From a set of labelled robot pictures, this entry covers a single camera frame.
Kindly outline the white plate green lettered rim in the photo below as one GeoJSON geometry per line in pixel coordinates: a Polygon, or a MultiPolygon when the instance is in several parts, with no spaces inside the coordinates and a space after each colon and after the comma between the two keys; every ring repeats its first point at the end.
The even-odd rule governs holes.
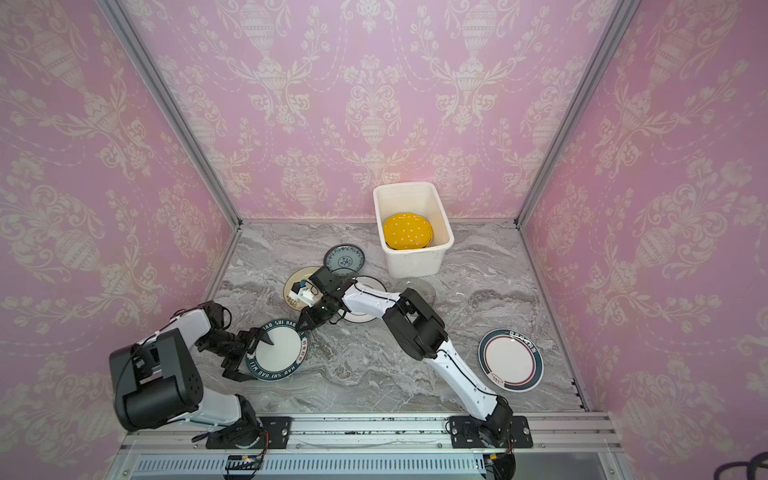
{"type": "Polygon", "coordinates": [[[259,341],[245,364],[250,374],[261,381],[275,382],[293,375],[304,363],[310,339],[307,332],[296,330],[296,322],[275,319],[262,326],[272,344],[259,341]]]}

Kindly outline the yellow polka dot plate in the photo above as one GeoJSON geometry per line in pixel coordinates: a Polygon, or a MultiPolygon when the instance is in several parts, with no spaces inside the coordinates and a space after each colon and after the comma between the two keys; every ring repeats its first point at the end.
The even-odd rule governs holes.
{"type": "Polygon", "coordinates": [[[393,250],[415,250],[430,246],[434,231],[423,216],[410,212],[397,213],[382,224],[385,244],[393,250]]]}

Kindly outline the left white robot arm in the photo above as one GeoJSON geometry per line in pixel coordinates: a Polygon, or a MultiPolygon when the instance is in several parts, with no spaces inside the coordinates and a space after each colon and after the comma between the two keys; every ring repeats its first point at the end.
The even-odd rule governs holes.
{"type": "Polygon", "coordinates": [[[250,402],[206,388],[192,358],[194,349],[208,351],[222,359],[226,379],[250,379],[240,365],[274,341],[261,327],[231,332],[225,322],[231,318],[226,307],[207,301],[175,312],[151,336],[110,354],[114,410],[125,430],[193,423],[207,428],[193,440],[208,449],[268,449],[269,432],[250,402]]]}

